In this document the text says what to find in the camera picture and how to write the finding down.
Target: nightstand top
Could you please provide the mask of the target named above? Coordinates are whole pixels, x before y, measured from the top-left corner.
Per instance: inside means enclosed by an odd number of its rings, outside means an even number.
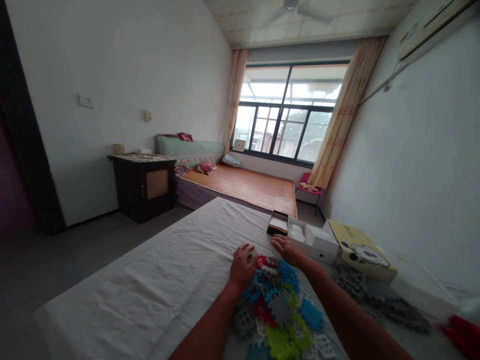
[[[160,154],[130,153],[125,155],[108,155],[108,158],[127,160],[132,163],[159,163],[159,162],[175,161],[174,158],[171,158],[165,155],[160,155]]]

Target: window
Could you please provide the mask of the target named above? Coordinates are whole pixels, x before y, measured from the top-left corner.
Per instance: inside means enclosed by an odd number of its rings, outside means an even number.
[[[245,69],[231,144],[245,153],[312,167],[325,138],[348,61]]]

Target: gray floor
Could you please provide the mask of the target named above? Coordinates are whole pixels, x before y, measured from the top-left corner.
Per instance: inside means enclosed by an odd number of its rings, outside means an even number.
[[[298,218],[322,227],[315,206],[297,201]],[[142,225],[115,213],[57,236],[17,234],[0,253],[0,346],[2,359],[44,359],[31,313],[65,290],[137,247],[192,210],[175,205]]]

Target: yellow box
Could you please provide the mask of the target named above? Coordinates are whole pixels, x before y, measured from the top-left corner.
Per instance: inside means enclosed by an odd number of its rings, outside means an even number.
[[[328,220],[323,227],[340,245],[338,257],[368,278],[390,283],[397,269],[385,252],[376,246],[362,230]]]

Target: door frame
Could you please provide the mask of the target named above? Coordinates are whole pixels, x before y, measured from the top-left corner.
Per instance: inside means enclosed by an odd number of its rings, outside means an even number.
[[[50,164],[30,98],[5,0],[0,0],[0,111],[38,224],[48,235],[65,231]]]

